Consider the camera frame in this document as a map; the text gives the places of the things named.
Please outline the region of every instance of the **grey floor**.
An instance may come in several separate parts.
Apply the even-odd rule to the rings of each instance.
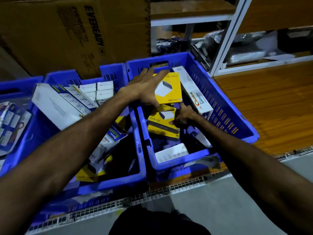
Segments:
[[[284,163],[313,181],[313,154]],[[152,211],[170,212],[172,209],[178,209],[194,222],[205,226],[212,235],[286,234],[262,213],[233,177],[219,179],[206,186],[149,201],[143,206]],[[42,234],[106,235],[120,212],[73,223]]]

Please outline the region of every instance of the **human arm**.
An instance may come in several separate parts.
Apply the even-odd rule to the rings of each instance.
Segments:
[[[288,234],[313,234],[313,183],[275,158],[209,123],[181,104],[176,124],[197,127],[240,186]]]
[[[168,71],[144,69],[94,112],[62,130],[0,178],[0,234],[23,233],[33,216],[82,168],[129,103],[158,106],[154,90]]]

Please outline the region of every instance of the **brown cardboard box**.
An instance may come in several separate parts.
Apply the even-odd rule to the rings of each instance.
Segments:
[[[33,76],[150,54],[149,0],[0,0],[0,35]]]

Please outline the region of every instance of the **hand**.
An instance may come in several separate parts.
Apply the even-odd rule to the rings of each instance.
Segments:
[[[140,100],[142,103],[159,107],[155,97],[155,89],[159,82],[169,73],[169,70],[162,70],[157,75],[153,76],[154,69],[149,70],[144,68],[139,76],[134,77],[132,81],[128,83],[125,89],[129,90],[129,96],[134,97],[134,100]]]
[[[184,103],[180,103],[179,106],[180,109],[176,110],[175,119],[170,124],[174,124],[176,127],[189,126],[198,114],[191,106],[185,106]]]

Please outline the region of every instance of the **wooden floor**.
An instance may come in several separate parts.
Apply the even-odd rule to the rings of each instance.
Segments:
[[[313,61],[214,77],[270,155],[313,145]]]

